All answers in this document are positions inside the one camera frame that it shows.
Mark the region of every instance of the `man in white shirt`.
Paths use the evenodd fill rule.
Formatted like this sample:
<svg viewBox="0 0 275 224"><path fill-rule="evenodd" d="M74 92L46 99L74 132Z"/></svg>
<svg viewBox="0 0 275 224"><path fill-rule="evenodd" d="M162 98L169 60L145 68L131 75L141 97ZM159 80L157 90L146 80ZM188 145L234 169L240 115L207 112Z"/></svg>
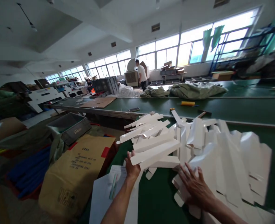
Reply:
<svg viewBox="0 0 275 224"><path fill-rule="evenodd" d="M135 64L137 66L137 73L138 76L140 77L140 84L141 87L143 89L143 91L145 91L146 87L147 87L147 76L146 76L146 72L143 66L140 65L140 61L136 60Z"/></svg>

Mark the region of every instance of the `window frame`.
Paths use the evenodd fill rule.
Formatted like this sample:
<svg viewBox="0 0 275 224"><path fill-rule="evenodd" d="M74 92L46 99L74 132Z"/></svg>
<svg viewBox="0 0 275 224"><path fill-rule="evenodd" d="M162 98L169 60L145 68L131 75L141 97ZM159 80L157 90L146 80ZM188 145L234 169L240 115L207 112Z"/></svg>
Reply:
<svg viewBox="0 0 275 224"><path fill-rule="evenodd" d="M141 56L147 56L148 54L154 53L154 54L155 54L155 69L152 69L151 71L159 70L160 68L157 67L157 52L163 51L163 50L168 50L168 49L173 48L173 47L177 47L176 66L178 66L178 61L179 61L179 58L178 58L178 57L179 57L179 48L180 48L180 46L181 46L181 45L184 45L184 44L189 44L189 43L190 43L190 44L191 44L191 47L190 47L189 59L188 59L188 64L187 64L187 65L200 64L201 61L200 61L200 62L191 63L190 60L191 60L191 56L192 56L193 44L194 44L195 42L198 42L198 41L203 41L203 38L198 39L198 40L189 41L189 42L186 42L186 43L183 43L183 44L180 44L182 33L185 33L185 32L188 32L188 31L192 31L192 30L198 29L198 28L203 27L203 26L208 26L208 25L210 25L210 24L212 24L212 29L213 29L213 28L215 28L215 27L214 27L214 24L217 23L217 22L219 22L219 21L226 20L226 19L229 19L229 18L231 18L231 17L235 17L235 16L238 16L238 15L241 15L241 14L244 14L244 13L247 13L247 12L250 12L250 11L254 11L254 10L257 10L257 13L256 13L255 16L253 16L253 17L254 17L254 20L253 20L253 23L252 23L251 25L248 25L248 26L245 26L245 27L241 27L241 28L238 28L238 29L235 29L235 30L231 30L231 31L226 31L226 32L223 32L223 33L222 33L222 35L225 35L224 41L226 41L230 33L236 32L236 31L240 31L240 30L244 30L244 29L248 29L247 32L246 32L246 34L245 34L245 37L247 37L247 36L249 36L249 35L252 33L252 31L253 31L253 28L254 28L254 26L255 26L255 24L256 24L258 18L259 18L260 11L261 11L261 7L256 7L256 8L247 10L247 11L245 11L245 12L240 12L240 13L238 13L238 14L231 15L231 16L228 16L228 17L226 17L226 18L219 19L219 20L214 21L214 22L212 22L212 23L207 23L207 24L204 24L204 25L201 25L201 26L192 28L192 29L188 29L188 30L181 31L181 32L179 32L179 41L178 41L178 44L177 44L177 45L172 46L172 47L167 47L167 48L164 48L164 49L160 49L160 50L156 50L156 49L155 49L155 51L151 51L151 52L148 52L148 53L145 53L145 54L138 54L138 48L139 48L140 46L147 45L147 44L150 44L150 43L155 43L155 46L156 46L156 42L157 42L157 41L160 41L160 40L169 38L169 37L171 37L171 36L178 35L178 33L173 34L173 35L170 35L170 36L167 36L167 37L164 37L164 38L161 38L161 39L159 39L159 40L155 40L155 41L151 41L151 42L144 43L144 44L142 44L142 45L136 47L136 54L137 54L137 57L139 58L139 57L141 57ZM247 43L248 43L248 40L243 40L242 43L241 43L240 48L246 46ZM224 48L225 48L225 44L223 45L223 47L222 47L222 49L221 49L221 52L219 52L219 53L223 53ZM234 57L237 57L237 56L239 56L240 54L241 54L241 52L237 52L237 55L234 56Z"/></svg>
<svg viewBox="0 0 275 224"><path fill-rule="evenodd" d="M44 77L44 78L47 80L47 82L48 82L49 84L52 84L53 82L58 81L59 78L61 78L61 76L60 76L60 74L58 74L58 73L54 73L54 74L48 75L48 76L46 76L46 77Z"/></svg>
<svg viewBox="0 0 275 224"><path fill-rule="evenodd" d="M130 54L130 58L122 59L122 60L119 60L119 61L118 61L117 54L120 54L120 53L123 53L123 52L126 52L126 51L129 51L129 52L130 52L130 49L127 49L127 50L125 50L125 51L121 51L121 52L118 52L118 53L116 53L116 54L111 54L111 55L109 55L109 56L106 56L106 57L103 57L103 58L100 58L100 59L97 59L97 60L94 60L94 61L90 61L90 62L88 62L88 63L85 63L85 67L86 67L86 69L87 69L87 71L88 71L89 76L94 76L94 73L91 73L90 70L96 69L98 77L99 77L99 78L102 78L102 77L100 77L97 68L100 68L100 69L101 69L101 67L103 67L103 66L106 67L106 70L107 70L107 73L108 73L109 77L114 77L114 76L117 77L117 76L124 75L124 74L121 74L121 69L120 69L119 63L120 63L120 62L124 62L124 63L125 63L125 61L131 60L131 54ZM113 56L113 55L116 56L117 61L106 64L105 58L111 57L111 56ZM104 62L105 62L104 65L101 65L101 66L96 66L96 65L95 65L96 67L89 68L89 66L88 66L89 63L94 62L94 64L95 64L95 61L98 61L98 60L101 60L101 59L104 59ZM117 65L118 65L119 75L115 75L115 70L114 70L114 67L113 67L113 64L115 64L115 63L117 63ZM114 74L113 74L113 75L110 74L109 69L108 69L108 67L107 67L108 65L112 65L112 68L113 68L113 71L114 71Z"/></svg>
<svg viewBox="0 0 275 224"><path fill-rule="evenodd" d="M68 76L72 76L72 77L74 78L74 77L76 77L76 76L74 76L74 74L77 74L77 73L78 73L79 77L81 78L81 82L84 82L85 79L82 80L82 77L81 77L81 75L80 75L80 72L83 72L84 75L85 75L85 74L86 74L86 73L85 73L85 69L84 69L84 67L82 66L82 69L83 69L83 70L82 70L82 71L79 71L79 70L77 69L79 66L82 66L82 65L78 65L78 66L76 66L76 67L69 68L69 69L66 69L66 70L64 70L64 71L61 71L61 72L59 72L59 73L60 73L59 76L60 76L61 78L66 78L66 77L68 77ZM71 72L71 69L74 69L74 68L76 68L77 72L72 73L72 72ZM68 75L63 75L63 74L62 74L63 72L66 73L66 71L68 71L68 70L71 72L70 74L68 74Z"/></svg>

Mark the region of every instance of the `person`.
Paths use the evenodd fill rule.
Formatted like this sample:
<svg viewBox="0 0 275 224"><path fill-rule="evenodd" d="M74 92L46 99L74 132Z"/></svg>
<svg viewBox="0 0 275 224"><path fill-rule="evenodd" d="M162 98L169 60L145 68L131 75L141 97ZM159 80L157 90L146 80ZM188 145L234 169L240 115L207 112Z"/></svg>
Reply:
<svg viewBox="0 0 275 224"><path fill-rule="evenodd" d="M130 195L140 174L140 166L132 165L130 158L135 155L134 150L127 152L126 171L127 177L119 193L114 198L101 224L123 224L127 212ZM180 165L179 176L191 197L185 202L197 205L199 208L213 215L222 224L246 224L238 215L232 212L224 203L217 199L205 183L203 172L198 167L199 177L195 175L189 164L185 163L189 173Z"/></svg>
<svg viewBox="0 0 275 224"><path fill-rule="evenodd" d="M145 91L145 89L147 87L147 76L146 76L145 69L143 66L140 65L139 60L136 60L135 64L137 66L137 73L139 74L139 77L140 77L141 87L142 87L143 91Z"/></svg>
<svg viewBox="0 0 275 224"><path fill-rule="evenodd" d="M93 83L91 82L90 79L87 80L87 84L88 84L88 90L89 90L89 93L92 92L92 89L93 89Z"/></svg>

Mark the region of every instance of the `hand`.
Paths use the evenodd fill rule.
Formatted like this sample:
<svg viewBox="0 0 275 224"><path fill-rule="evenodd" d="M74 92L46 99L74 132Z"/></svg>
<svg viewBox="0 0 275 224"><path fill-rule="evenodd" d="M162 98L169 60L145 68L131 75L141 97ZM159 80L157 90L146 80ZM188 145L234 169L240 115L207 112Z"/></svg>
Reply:
<svg viewBox="0 0 275 224"><path fill-rule="evenodd" d="M139 176L140 172L141 172L141 168L140 165L132 165L130 158L132 156L135 156L135 152L134 150L130 152L127 152L127 158L125 159L126 161L126 171L127 171L127 177L130 179L133 179L134 181L137 179L137 177Z"/></svg>
<svg viewBox="0 0 275 224"><path fill-rule="evenodd" d="M182 165L180 165L181 170L179 171L179 176L191 195L191 198L185 203L197 205L199 208L209 212L217 199L205 183L202 169L198 166L199 177L196 177L190 165L187 163L185 165L189 173Z"/></svg>

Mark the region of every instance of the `blue metal shelf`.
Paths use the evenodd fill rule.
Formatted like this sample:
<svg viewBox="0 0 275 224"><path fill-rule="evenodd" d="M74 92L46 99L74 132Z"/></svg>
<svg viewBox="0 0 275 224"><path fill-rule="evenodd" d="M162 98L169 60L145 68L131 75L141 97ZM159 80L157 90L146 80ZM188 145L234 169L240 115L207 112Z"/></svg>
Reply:
<svg viewBox="0 0 275 224"><path fill-rule="evenodd" d="M245 51L245 50L253 50L253 49L256 49L256 48L263 48L263 47L267 47L267 45L255 46L255 47L244 48L244 49L239 49L239 50L233 50L233 51L230 51L230 52L216 54L216 55L229 54L229 53L234 53L234 52L239 52L239 51Z"/></svg>
<svg viewBox="0 0 275 224"><path fill-rule="evenodd" d="M267 43L265 45L261 45L262 41L264 40L264 38L271 34L271 37L269 38L269 40L267 41ZM217 63L224 63L224 62L232 62L232 61L241 61L241 60L250 60L250 59L254 59L254 58L258 58L261 55L264 54L267 46L269 45L269 43L271 42L273 36L275 35L275 26L271 28L271 30L266 30L265 32L261 33L261 34L257 34L257 35L253 35L250 37L244 37L244 38L240 38L240 39L236 39L236 40L231 40L231 41L223 41L222 43L218 43L217 47L216 47L216 51L209 69L209 76L212 76L211 72L215 71L216 65ZM229 43L233 43L233 42L237 42L237 41L243 41L243 40L248 40L248 39L253 39L253 38L258 38L261 37L259 43L257 44L257 46L255 47L251 47L251 48L244 48L244 49L238 49L238 50L234 50L231 52L226 52L226 53L222 53L222 51L224 50L225 44L229 44ZM238 58L238 59L232 59L232 60L226 60L226 61L219 61L221 60L220 55L223 54L229 54L229 53L235 53L235 52L240 52L240 51L247 51L247 50L254 50L257 48L261 48L262 51L259 53L258 56L255 57L248 57L248 58Z"/></svg>

